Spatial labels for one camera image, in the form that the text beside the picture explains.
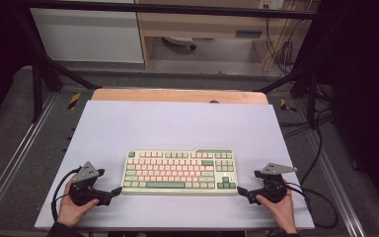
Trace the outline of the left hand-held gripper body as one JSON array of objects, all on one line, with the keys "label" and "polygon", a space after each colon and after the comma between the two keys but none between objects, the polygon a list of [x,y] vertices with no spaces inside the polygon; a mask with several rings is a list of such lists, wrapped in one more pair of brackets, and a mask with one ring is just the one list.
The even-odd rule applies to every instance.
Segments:
[{"label": "left hand-held gripper body", "polygon": [[76,205],[82,206],[93,199],[97,199],[98,205],[109,205],[113,194],[94,188],[94,184],[104,173],[104,169],[96,169],[90,162],[86,162],[74,176],[70,186],[69,195],[72,201]]}]

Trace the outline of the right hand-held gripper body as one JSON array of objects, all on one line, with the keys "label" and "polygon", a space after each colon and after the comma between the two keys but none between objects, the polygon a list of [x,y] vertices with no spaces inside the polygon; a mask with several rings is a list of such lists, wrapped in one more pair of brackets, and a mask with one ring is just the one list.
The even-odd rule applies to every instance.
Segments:
[{"label": "right hand-held gripper body", "polygon": [[280,202],[287,193],[287,187],[282,175],[296,171],[297,168],[295,167],[275,163],[268,163],[261,171],[255,171],[255,176],[263,180],[264,186],[261,189],[247,192],[249,203],[260,204],[256,199],[257,195],[265,197],[272,203]]}]

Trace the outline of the green and cream mechanical keyboard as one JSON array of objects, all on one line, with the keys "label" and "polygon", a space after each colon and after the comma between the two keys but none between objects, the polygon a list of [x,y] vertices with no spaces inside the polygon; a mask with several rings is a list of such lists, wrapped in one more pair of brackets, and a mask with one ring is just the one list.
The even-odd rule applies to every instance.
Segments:
[{"label": "green and cream mechanical keyboard", "polygon": [[122,191],[134,195],[235,195],[238,179],[231,149],[130,150]]}]

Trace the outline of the person's right hand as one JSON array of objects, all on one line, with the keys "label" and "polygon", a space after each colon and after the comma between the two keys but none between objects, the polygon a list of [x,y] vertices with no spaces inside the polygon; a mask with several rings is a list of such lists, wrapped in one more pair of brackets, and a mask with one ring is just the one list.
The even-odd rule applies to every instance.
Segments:
[{"label": "person's right hand", "polygon": [[256,200],[270,211],[273,219],[282,230],[287,234],[297,233],[291,191],[288,191],[283,199],[277,203],[273,203],[261,195],[257,195]]}]

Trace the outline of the person's left hand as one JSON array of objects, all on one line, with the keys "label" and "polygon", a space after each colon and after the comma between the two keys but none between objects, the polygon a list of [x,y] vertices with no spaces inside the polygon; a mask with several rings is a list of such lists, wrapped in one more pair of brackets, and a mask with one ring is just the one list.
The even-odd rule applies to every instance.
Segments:
[{"label": "person's left hand", "polygon": [[59,213],[56,219],[58,223],[64,224],[67,227],[74,227],[89,210],[99,203],[99,200],[94,198],[84,205],[76,205],[69,195],[71,184],[72,181],[69,181],[65,185],[64,197],[61,199]]}]

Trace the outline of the yellow and black tape strip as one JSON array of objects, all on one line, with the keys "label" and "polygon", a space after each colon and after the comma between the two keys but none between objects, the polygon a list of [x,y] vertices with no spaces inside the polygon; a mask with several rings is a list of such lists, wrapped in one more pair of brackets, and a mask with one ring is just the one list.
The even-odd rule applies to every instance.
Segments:
[{"label": "yellow and black tape strip", "polygon": [[292,107],[289,107],[287,104],[286,104],[286,101],[284,99],[280,99],[280,108],[283,110],[283,111],[289,111],[291,113],[297,113],[297,110],[295,108],[292,108]]},{"label": "yellow and black tape strip", "polygon": [[76,106],[76,104],[77,104],[77,102],[78,102],[80,96],[81,96],[81,93],[75,93],[75,94],[72,96],[72,98],[71,98],[71,100],[70,100],[70,102],[69,102],[69,105],[68,105],[68,107],[67,107],[68,110],[74,110],[74,108],[75,108],[75,106]]}]

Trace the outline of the wooden table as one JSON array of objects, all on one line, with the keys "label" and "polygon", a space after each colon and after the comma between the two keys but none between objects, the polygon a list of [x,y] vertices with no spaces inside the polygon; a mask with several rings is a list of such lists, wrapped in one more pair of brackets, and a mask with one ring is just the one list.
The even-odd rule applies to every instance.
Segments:
[{"label": "wooden table", "polygon": [[93,101],[184,102],[267,105],[264,93],[174,89],[97,89]]}]

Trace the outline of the white cabinet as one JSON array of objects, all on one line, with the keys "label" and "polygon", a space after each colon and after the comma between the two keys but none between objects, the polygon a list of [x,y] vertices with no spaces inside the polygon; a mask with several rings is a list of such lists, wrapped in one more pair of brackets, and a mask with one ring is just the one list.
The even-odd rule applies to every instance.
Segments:
[{"label": "white cabinet", "polygon": [[143,62],[134,13],[32,9],[32,14],[54,60]]}]

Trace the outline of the office chair base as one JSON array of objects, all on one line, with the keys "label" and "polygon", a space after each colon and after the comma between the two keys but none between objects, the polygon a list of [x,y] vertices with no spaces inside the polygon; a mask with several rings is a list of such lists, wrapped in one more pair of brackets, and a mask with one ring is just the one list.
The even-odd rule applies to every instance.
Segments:
[{"label": "office chair base", "polygon": [[196,50],[196,45],[194,44],[192,38],[171,38],[164,37],[164,40],[180,46],[187,46],[190,50]]}]

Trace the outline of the light wooden desk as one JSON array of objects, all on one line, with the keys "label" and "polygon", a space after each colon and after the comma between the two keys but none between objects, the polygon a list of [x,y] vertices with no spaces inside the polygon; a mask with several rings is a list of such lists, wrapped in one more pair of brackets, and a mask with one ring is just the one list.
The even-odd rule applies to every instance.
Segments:
[{"label": "light wooden desk", "polygon": [[[137,4],[186,5],[259,9],[260,0],[134,0]],[[320,0],[284,0],[280,10],[315,12]],[[305,20],[207,15],[137,15],[144,64],[149,65],[155,38],[248,39],[255,46],[263,71],[276,63],[276,52],[289,40],[301,42],[309,29]]]}]

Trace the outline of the aluminium floor rail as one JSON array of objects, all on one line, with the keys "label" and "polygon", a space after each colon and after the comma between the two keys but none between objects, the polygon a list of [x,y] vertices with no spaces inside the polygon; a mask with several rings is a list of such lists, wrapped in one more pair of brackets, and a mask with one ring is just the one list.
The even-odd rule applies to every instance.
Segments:
[{"label": "aluminium floor rail", "polygon": [[341,180],[341,171],[349,175],[353,175],[354,171],[333,127],[327,122],[316,129],[305,128],[292,138],[287,138],[286,142],[293,163],[299,167],[299,180],[304,178],[313,161],[317,160],[302,184],[305,189],[322,195],[311,195],[313,220],[330,225],[335,221],[334,215],[338,217],[335,227],[317,227],[315,232],[321,231],[331,236],[365,237],[352,199],[347,194],[347,187]]},{"label": "aluminium floor rail", "polygon": [[30,148],[34,144],[36,137],[38,136],[44,122],[46,121],[55,101],[59,98],[58,93],[50,93],[46,98],[43,106],[42,113],[38,119],[33,122],[20,144],[18,145],[16,151],[12,155],[9,163],[5,167],[3,173],[0,176],[0,202],[7,192],[9,186],[11,185],[15,175],[17,174],[19,168],[21,167],[25,157],[30,151]]}]

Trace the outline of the black metal frame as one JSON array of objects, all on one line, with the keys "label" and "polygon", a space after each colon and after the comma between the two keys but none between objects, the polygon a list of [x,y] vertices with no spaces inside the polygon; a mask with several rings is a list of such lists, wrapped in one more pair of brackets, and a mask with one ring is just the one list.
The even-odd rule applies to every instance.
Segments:
[{"label": "black metal frame", "polygon": [[42,91],[41,81],[47,84],[51,91],[59,92],[63,87],[58,75],[67,76],[87,89],[100,89],[100,86],[92,84],[80,76],[69,71],[51,59],[45,52],[44,46],[39,38],[39,33],[34,31],[36,24],[30,24],[25,15],[31,8],[58,9],[58,10],[80,10],[80,11],[104,11],[104,12],[132,12],[151,14],[175,14],[175,15],[207,15],[207,16],[229,16],[244,18],[276,18],[276,19],[299,19],[315,20],[324,16],[320,12],[300,12],[287,10],[260,10],[245,8],[225,7],[203,7],[186,5],[160,5],[160,4],[135,4],[135,3],[110,3],[90,1],[56,1],[56,0],[16,0],[13,2],[14,15],[20,27],[33,48],[33,84],[35,109],[33,122],[36,122],[42,113]]}]

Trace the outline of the white wall power outlet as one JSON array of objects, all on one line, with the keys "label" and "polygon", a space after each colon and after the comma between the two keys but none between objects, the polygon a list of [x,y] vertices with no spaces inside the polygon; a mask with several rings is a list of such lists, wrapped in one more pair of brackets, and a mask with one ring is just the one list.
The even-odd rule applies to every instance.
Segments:
[{"label": "white wall power outlet", "polygon": [[259,9],[280,10],[284,0],[260,0]]}]

